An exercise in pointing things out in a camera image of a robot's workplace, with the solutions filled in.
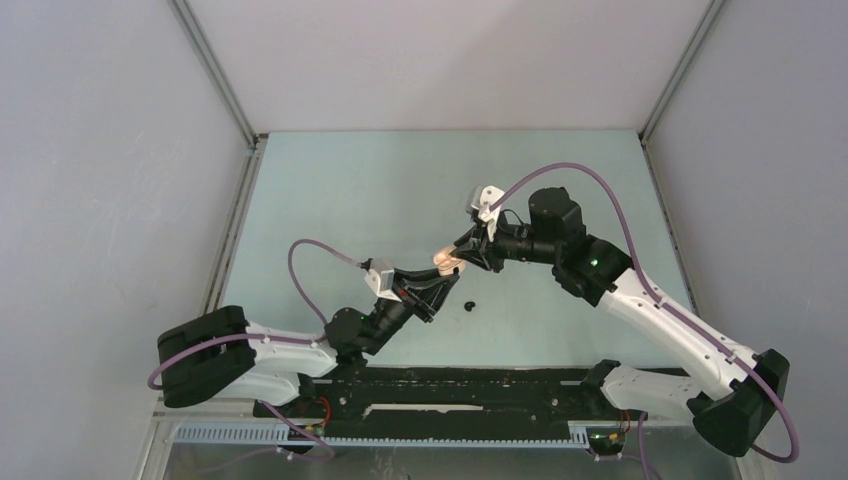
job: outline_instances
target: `black object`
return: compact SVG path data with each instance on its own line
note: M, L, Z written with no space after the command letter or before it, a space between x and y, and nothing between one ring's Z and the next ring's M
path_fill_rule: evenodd
M624 450L624 434L616 435L599 435L589 433L589 448L595 455L606 457L609 455L618 455Z
M789 377L789 361L773 349L757 356L754 367L763 380L783 400ZM775 412L775 406L759 385L748 377L743 382L731 384L730 395L713 401L699 395L687 402L695 414L695 430L710 445L734 457L744 456L754 440L763 431Z
M247 325L241 307L215 310L160 335L159 361L216 337L245 333ZM181 408L205 402L253 368L256 352L247 340L221 347L203 349L162 372L166 407Z
M580 205L564 188L537 190L528 200L530 224L513 225L501 215L494 240L475 216L475 226L460 237L451 255L499 272L504 260L552 265L554 279L568 293L593 307L615 280L633 266L615 245L586 233Z
M585 368L360 367L343 374L334 370L316 382L315 389L332 407L325 429L331 437L558 440L570 438L571 420L619 419L619 411L599 391L578 383L586 374ZM369 409L373 404L476 405L481 409L446 413ZM259 403L253 415L271 416ZM312 403L296 415L323 418L324 409Z
M458 274L441 276L435 268L415 272L395 269L391 288L400 302L380 298L368 315L342 308L324 327L330 346L339 353L339 363L361 358L362 352L376 354L413 315L432 322L457 280Z

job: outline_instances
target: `metal frame bar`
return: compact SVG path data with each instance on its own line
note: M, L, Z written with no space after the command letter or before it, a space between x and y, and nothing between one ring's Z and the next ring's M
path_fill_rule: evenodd
M244 226L245 219L247 218L247 208L250 205L253 188L256 186L256 178L259 175L259 165L262 163L262 156L265 154L265 146L267 144L268 137L260 137L256 144L256 148L251 151L250 157L247 159L247 162L245 162L244 170L242 170L241 179L239 180L238 189L236 190L236 198L233 201L233 207L230 210L227 227L224 229L224 238L221 241L220 251L215 262L214 270L212 271L209 287L207 289L207 296L203 302L200 315L204 315L219 308L221 299L224 297L224 291L227 287L227 279L229 278L233 255L236 253L241 229Z
M648 120L645 122L645 126L642 128L642 131L639 132L639 138L642 139L642 145L647 145L651 135L654 134L654 131L662 119L666 108L668 108L668 104L671 102L674 94L677 93L677 89L680 87L686 73L688 73L689 69L692 68L695 58L701 51L701 47L704 45L707 36L716 25L719 15L729 1L730 0L712 0L710 2L710 5L707 7L707 11L704 12L704 16L701 17L701 21L695 28L695 32L692 33L692 38L689 39L686 49L683 50L683 55L677 62L677 66L674 67L674 71L671 73L671 78L668 79L668 83L666 83L662 94L660 94L660 98L657 99L657 103L654 104L654 109L651 110L651 114L648 115Z
M229 80L227 80L227 75L224 73L221 63L215 56L215 52L212 50L212 46L209 44L206 34L203 33L203 29L197 21L197 16L194 14L194 10L192 10L191 5L189 5L189 1L168 0L168 3L174 11L174 16L177 17L177 20L179 20L182 25L192 48L194 48L195 53L197 53L200 63L203 64L203 68L206 70L206 73L209 74L212 86L215 87L215 90L217 90L218 94L221 95L221 99L224 100L227 110L230 112L233 120L235 120L238 124L248 146L251 148L254 147L257 141L256 132L250 125L247 115L245 115L244 110L233 91L232 85L230 85Z

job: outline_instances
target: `enclosure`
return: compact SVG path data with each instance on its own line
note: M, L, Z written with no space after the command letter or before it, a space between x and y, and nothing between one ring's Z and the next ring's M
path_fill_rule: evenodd
M567 441L336 438L328 463L269 453L203 473L276 445L256 436L282 427L250 400L168 409L145 385L157 337L224 305L316 331L287 272L293 241L429 268L471 226L476 185L507 189L556 162L606 180L670 297L791 362L797 462L728 457L691 425L651 418L645 448L664 478L840 478L843 2L13 0L0 12L4 478L643 478L637 461L587 455L586 435L618 426L595 417L569 421ZM579 172L538 177L505 206L526 219L534 190L560 186L591 234L625 244ZM362 272L325 252L292 263L324 314L374 303ZM469 267L432 323L410 321L369 366L680 367L550 276ZM789 451L779 416L757 443ZM638 455L635 439L625 452Z

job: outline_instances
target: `purple cable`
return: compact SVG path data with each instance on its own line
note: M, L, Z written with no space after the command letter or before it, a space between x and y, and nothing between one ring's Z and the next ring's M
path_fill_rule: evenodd
M602 456L602 455L598 455L597 453L595 453L595 451L592 450L591 448L589 449L589 455L593 456L599 462L612 462L612 461L618 461L618 460L634 460L636 462L642 463L643 465L647 464L648 465L648 471L651 472L652 474L654 474L654 477L657 480L663 480L662 475L660 475L660 472L656 469L656 467L654 467L648 461L643 463L642 459L637 457L636 455L628 455L626 453L623 453L623 454L621 454L621 456L618 456L618 455L603 455Z
M309 305L309 308L311 308L312 311L315 312L316 315L318 315L318 318L321 319L321 323L326 325L327 324L327 318L324 316L323 313L321 313L321 310L319 310L318 307L315 306L314 303L312 303L312 300L309 299L309 295L307 295L306 292L303 291L303 288L300 286L300 282L297 281L297 275L295 275L295 273L294 273L294 265L292 263L292 258L294 257L294 249L297 248L298 245L303 245L304 243L308 244L308 245L315 245L316 247L319 247L319 248L323 248L324 250L330 252L334 257L338 258L339 260L342 260L345 263L353 265L354 267L362 267L362 263L357 262L356 260L348 257L347 255L339 252L335 248L327 245L326 243L319 242L318 240L312 240L311 238L301 238L300 240L297 240L294 243L292 243L292 246L289 247L289 259L288 259L289 275L291 275L292 282L294 282L294 288L297 289L297 292L300 293L301 298L303 298L303 301L305 301L306 304Z
M179 462L180 462L180 465L182 465L183 468L185 468L186 470L190 470L192 473L196 473L198 475L206 475L208 473L217 472L218 470L223 470L223 469L229 467L230 465L238 463L242 460L247 460L250 457L255 457L256 455L264 455L266 453L276 453L276 452L277 452L277 447L259 448L259 449L256 449L256 450L251 450L251 451L245 453L244 455L239 455L238 457L236 457L232 460L227 460L226 462L221 463L219 465L215 465L215 466L212 466L212 467L204 467L204 468L195 468L195 467L192 467L191 465L187 465L182 458L179 459Z
M327 442L325 442L324 440L322 440L320 437L317 437L317 436L315 436L315 435L313 435L313 434L309 433L308 431L306 431L306 430L304 430L304 429L302 429L302 428L298 427L298 426L297 426L297 425L295 425L294 423L292 423L292 421L291 421L291 420L289 420L288 418L284 417L284 416L283 416L283 414L281 414L280 412L278 412L278 411L277 411L277 409L276 409L276 408L274 408L274 406L273 406L273 405L271 405L270 403L266 402L265 400L260 400L260 401L259 401L259 403L261 403L262 405L264 405L264 406L265 406L265 408L267 408L267 409L268 409L268 411L270 411L270 412L271 412L271 413L272 413L275 417L277 417L277 420L279 420L279 421L281 421L281 422L285 423L286 425L288 425L288 427L289 427L289 428L291 428L291 429L292 429L292 430L294 430L295 432L297 432L297 433L299 433L299 434L303 435L304 437L308 438L309 440L312 440L313 442L315 442L315 444L316 444L316 445L321 445L322 447L324 447L324 449L326 449L326 450L327 450L327 454L326 454L326 455L315 456L315 457L313 457L313 456L311 456L311 455L302 455L302 454L300 454L300 453L294 453L294 452L289 452L288 454L289 454L290 456L292 456L292 457L297 457L297 458L300 458L300 459L302 459L302 460L309 460L310 462L328 462L328 461L332 460L332 459L333 459L333 457L335 457L335 456L336 456L336 452L335 452L335 450L333 450L333 447L331 447L331 446L327 445Z
M291 428L292 430L296 431L297 433L303 435L304 437L308 438L309 440L312 440L313 442L315 442L316 445L320 445L321 447L325 448L328 453L326 455L321 455L321 456L312 456L312 455L303 455L303 454L300 454L300 453L290 452L290 451L287 451L287 450L282 449L280 447L267 447L267 448L259 448L259 449L256 449L256 450L251 450L251 451L249 451L249 452L247 452L243 455L239 455L238 457L233 458L232 460L227 460L226 462L224 462L220 465L215 465L213 467L194 468L194 467L191 467L189 465L186 465L184 462L181 462L181 463L183 463L183 467L185 467L185 468L187 468L187 469L191 470L192 472L197 473L199 475L206 475L207 473L212 473L212 472L217 472L218 470L223 470L223 469L229 467L230 465L238 463L242 460L246 460L248 458L255 457L257 455L264 455L266 453L285 453L287 457L288 456L290 456L291 458L296 457L296 458L300 458L300 459L303 459L303 460L308 460L310 462L327 462L327 461L330 461L336 455L336 452L333 450L333 448L330 447L324 440L322 440L321 438L319 438L315 435L312 435L308 431L306 431L306 430L298 427L297 425L295 425L291 420L289 420L288 418L286 418L282 414L280 414L280 412L278 412L277 409L274 408L269 403L264 402L264 401L260 401L259 403L261 403L265 408L267 408L268 411L270 411L275 417L277 417L277 419L279 419L280 421L282 421L283 423L288 425L289 428Z
M204 349L207 349L207 348L210 348L210 347L214 347L216 345L221 345L221 344L224 344L224 343L235 342L235 341L238 341L238 340L264 340L266 337L273 342L294 343L296 345L311 345L312 342L320 342L321 341L321 337L316 337L314 339L292 338L292 337L284 337L282 335L263 335L261 333L234 333L232 335L224 335L223 337L216 337L216 338L213 338L212 340L207 340L205 342L201 342L201 343L198 343L197 345L189 347L189 348L183 350L182 352L180 352L180 353L174 355L173 357L162 362L162 364L159 365L158 367L156 367L156 369L153 370L153 373L151 373L150 376L147 377L147 386L150 387L152 390L162 390L162 385L156 385L156 377L161 375L162 372L164 372L165 370L174 366L174 364L176 364L180 360L183 360L186 357L194 355L195 353L197 353L201 350L204 350Z
M536 169L530 172L527 176L519 180L515 183L509 190L507 190L501 198L495 201L489 208L491 210L500 207L509 197L511 197L518 189L523 187L527 182L533 180L534 178L542 175L543 173L550 172L552 170L557 170L561 168L580 170L581 172L589 175L593 179L595 179L598 184L600 184L601 188L604 189L610 201L612 201L612 206L615 208L615 214L618 216L618 221L621 223L621 228L624 231L624 241L627 243L627 249L630 251L630 257L633 259L633 269L636 271L636 275L639 277L639 283L642 284L642 287L646 292L651 296L654 302L659 302L662 300L662 297L654 291L653 287L648 282L648 278L645 276L644 270L642 270L642 266L639 262L639 258L636 256L636 247L633 244L633 237L630 233L630 227L627 226L627 220L624 218L624 211L621 208L621 203L619 203L618 198L613 193L612 188L610 188L609 184L598 175L597 172L592 170L591 168L580 165L579 163L571 163L571 162L560 162L553 163L551 165ZM790 450L789 455L785 457L781 457L775 455L771 452L768 452L756 445L752 448L755 452L763 455L764 457L773 460L775 462L780 463L792 463L798 459L798 455L800 454L800 443L798 439L798 432L795 429L795 424L792 422L792 418L789 416L789 411L786 409L786 406L783 405L783 402L777 396L777 394L772 390L768 383L763 380L757 372L754 371L753 368L748 366L747 363L743 362L739 357L736 357L729 348L727 348L723 343L721 343L718 339L710 335L709 332L701 328L698 324L690 320L683 312L679 311L675 307L664 303L662 307L666 309L672 316L683 322L684 325L694 330L698 335L702 336L706 341L708 341L711 345L716 347L718 351L723 353L727 358L733 358L733 363L738 365L749 377L754 379L754 382L765 392L766 396L771 400L774 404L775 409L780 414L780 418L783 419L784 425L786 425L786 432L789 434L789 444Z

